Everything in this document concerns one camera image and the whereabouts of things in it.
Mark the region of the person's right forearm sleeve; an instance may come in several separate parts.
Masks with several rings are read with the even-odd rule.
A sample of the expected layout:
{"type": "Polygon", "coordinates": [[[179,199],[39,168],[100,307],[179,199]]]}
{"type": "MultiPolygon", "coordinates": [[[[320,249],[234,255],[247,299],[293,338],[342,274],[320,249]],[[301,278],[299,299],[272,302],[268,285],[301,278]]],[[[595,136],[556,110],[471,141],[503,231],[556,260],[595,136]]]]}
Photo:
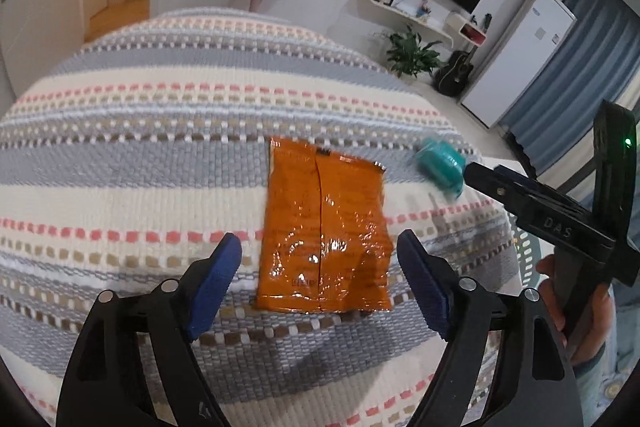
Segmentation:
{"type": "Polygon", "coordinates": [[[592,324],[573,361],[585,426],[613,402],[639,361],[639,284],[603,285],[591,304],[592,324]]]}

